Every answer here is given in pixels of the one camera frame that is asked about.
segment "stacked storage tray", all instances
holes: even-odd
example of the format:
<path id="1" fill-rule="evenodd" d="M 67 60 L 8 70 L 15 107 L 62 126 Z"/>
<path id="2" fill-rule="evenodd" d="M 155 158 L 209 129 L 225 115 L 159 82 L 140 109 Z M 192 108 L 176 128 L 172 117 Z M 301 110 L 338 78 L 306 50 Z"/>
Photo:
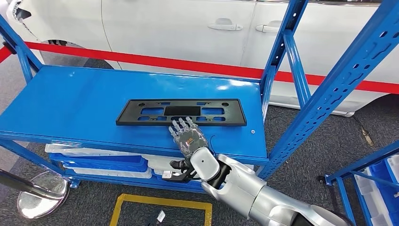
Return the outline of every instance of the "stacked storage tray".
<path id="1" fill-rule="evenodd" d="M 50 159 L 61 162 L 65 168 L 72 169 L 75 173 L 130 178 L 149 178 L 151 170 L 160 176 L 165 170 L 177 171 L 169 163 L 171 160 L 183 159 L 93 148 L 71 148 L 61 145 L 46 145 L 45 151 L 49 153 Z M 118 162 L 118 166 L 111 165 L 111 162 L 115 163 L 114 161 Z"/>
<path id="2" fill-rule="evenodd" d="M 148 167 L 148 161 L 140 155 L 70 157 L 59 153 L 50 153 L 49 157 L 79 174 L 126 178 L 152 177 L 152 169 Z"/>
<path id="3" fill-rule="evenodd" d="M 367 167 L 363 173 L 397 183 L 397 178 L 393 174 L 399 170 L 399 164 L 394 164 L 396 160 L 397 157 L 386 159 Z M 399 189 L 357 175 L 355 180 L 365 199 L 373 226 L 399 225 Z"/>
<path id="4" fill-rule="evenodd" d="M 164 170 L 175 170 L 170 166 L 170 161 L 175 160 L 175 161 L 180 161 L 183 158 L 175 158 L 175 157 L 166 157 L 166 156 L 156 156 L 156 155 L 150 155 L 150 154 L 138 154 L 138 153 L 129 153 L 129 152 L 117 152 L 117 151 L 109 151 L 109 150 L 100 150 L 100 149 L 93 149 L 93 148 L 70 148 L 66 146 L 61 146 L 61 145 L 46 145 L 45 151 L 49 153 L 50 159 L 59 161 L 56 158 L 59 155 L 54 155 L 54 154 L 61 154 L 64 156 L 63 161 L 68 161 L 67 158 L 70 158 L 69 161 L 75 161 L 76 159 L 73 158 L 80 158 L 80 157 L 99 157 L 102 156 L 104 157 L 103 159 L 106 159 L 106 157 L 115 157 L 115 156 L 126 156 L 127 160 L 134 160 L 133 156 L 137 156 L 140 158 L 144 158 L 146 160 L 146 164 L 148 168 L 153 169 L 154 173 L 157 175 L 162 175 Z M 92 172 L 90 174 L 96 174 L 96 175 L 104 175 L 104 176 L 110 176 L 108 174 L 98 174 L 101 173 L 98 170 L 91 170 L 89 171 Z M 87 171 L 84 167 L 80 167 L 79 169 L 74 169 L 76 173 L 82 173 L 82 170 Z"/>

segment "transparent glove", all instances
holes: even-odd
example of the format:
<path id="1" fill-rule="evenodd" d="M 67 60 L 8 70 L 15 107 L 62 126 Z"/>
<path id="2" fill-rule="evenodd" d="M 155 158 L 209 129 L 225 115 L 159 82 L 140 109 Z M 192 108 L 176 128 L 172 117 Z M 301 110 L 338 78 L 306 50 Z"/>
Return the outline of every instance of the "transparent glove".
<path id="1" fill-rule="evenodd" d="M 193 123 L 190 117 L 186 117 L 187 123 L 179 118 L 179 123 L 172 121 L 173 127 L 169 126 L 173 140 L 180 148 L 185 159 L 190 162 L 190 158 L 195 151 L 201 147 L 208 147 L 208 141 L 198 125 Z"/>

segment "yellow floor tape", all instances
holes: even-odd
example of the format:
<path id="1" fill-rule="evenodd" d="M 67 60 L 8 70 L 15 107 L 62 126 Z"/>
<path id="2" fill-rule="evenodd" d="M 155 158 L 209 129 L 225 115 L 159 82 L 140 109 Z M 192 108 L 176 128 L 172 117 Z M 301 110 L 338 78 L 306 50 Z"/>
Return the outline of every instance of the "yellow floor tape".
<path id="1" fill-rule="evenodd" d="M 211 226 L 211 223 L 212 223 L 212 204 L 211 203 L 193 202 L 193 201 L 177 200 L 177 199 L 155 198 L 155 197 L 132 195 L 132 194 L 121 194 L 116 201 L 115 208 L 113 210 L 113 214 L 112 214 L 112 218 L 111 218 L 111 222 L 110 222 L 110 226 L 117 225 L 118 219 L 119 219 L 119 214 L 120 214 L 120 207 L 122 206 L 123 201 L 205 210 L 204 226 Z"/>

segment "small white label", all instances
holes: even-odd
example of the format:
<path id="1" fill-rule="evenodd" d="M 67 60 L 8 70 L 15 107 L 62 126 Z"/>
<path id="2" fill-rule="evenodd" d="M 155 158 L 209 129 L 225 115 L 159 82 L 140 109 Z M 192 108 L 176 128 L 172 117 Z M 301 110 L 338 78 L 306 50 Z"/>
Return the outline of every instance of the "small white label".
<path id="1" fill-rule="evenodd" d="M 163 218 L 165 218 L 166 214 L 163 210 L 158 214 L 157 220 L 161 223 L 163 221 Z"/>

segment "blue metal shelf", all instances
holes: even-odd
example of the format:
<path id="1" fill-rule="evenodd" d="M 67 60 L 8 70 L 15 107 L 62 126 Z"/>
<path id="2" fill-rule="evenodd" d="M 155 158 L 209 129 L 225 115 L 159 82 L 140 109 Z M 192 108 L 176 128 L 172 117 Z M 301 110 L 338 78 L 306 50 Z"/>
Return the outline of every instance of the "blue metal shelf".
<path id="1" fill-rule="evenodd" d="M 307 2 L 289 2 L 260 81 L 42 65 L 0 17 L 0 33 L 18 53 L 27 82 L 0 116 L 0 146 L 63 175 L 72 180 L 73 186 L 78 180 L 87 179 L 198 192 L 200 188 L 155 178 L 144 181 L 64 172 L 56 162 L 51 164 L 12 140 L 181 157 L 166 127 L 115 125 L 127 100 L 238 98 L 247 126 L 204 127 L 203 131 L 207 137 L 213 137 L 211 143 L 216 153 L 260 165 L 258 175 L 268 178 L 399 42 L 399 1 L 384 0 L 311 95 L 294 39 Z M 301 111 L 267 154 L 263 123 L 271 86 L 286 52 Z M 35 77 L 30 67 L 37 72 Z"/>
<path id="2" fill-rule="evenodd" d="M 238 98 L 246 126 L 202 130 L 216 153 L 265 164 L 259 96 L 254 81 L 45 65 L 0 116 L 0 138 L 182 157 L 166 126 L 116 126 L 126 102 Z"/>
<path id="3" fill-rule="evenodd" d="M 299 22 L 297 17 L 302 15 L 305 7 L 305 0 L 290 1 L 262 77 L 264 86 L 261 87 L 265 87 L 262 109 L 265 111 L 272 81 L 288 48 L 301 110 L 271 150 L 270 162 L 257 171 L 261 178 L 268 178 L 285 162 L 399 42 L 399 1 L 384 0 L 308 100 L 308 86 L 293 37 Z"/>
<path id="4" fill-rule="evenodd" d="M 395 198 L 394 194 L 399 192 L 399 184 L 396 180 L 391 178 L 389 173 L 390 167 L 388 166 L 386 159 L 390 156 L 399 153 L 399 140 L 378 150 L 363 159 L 337 171 L 332 175 L 326 175 L 326 184 L 332 186 L 337 184 L 337 188 L 341 195 L 341 200 L 346 212 L 346 215 L 355 223 L 355 218 L 353 216 L 351 204 L 349 203 L 348 195 L 343 184 L 343 180 L 346 178 L 352 178 L 353 184 L 358 195 L 359 203 L 362 208 L 365 220 L 368 226 L 372 226 L 371 215 L 368 210 L 366 200 L 360 193 L 357 182 L 354 175 L 367 178 L 375 181 L 379 192 L 382 195 L 383 201 L 389 211 L 391 221 L 393 225 L 399 224 L 399 198 Z M 369 168 L 371 176 L 361 172 L 365 168 Z"/>

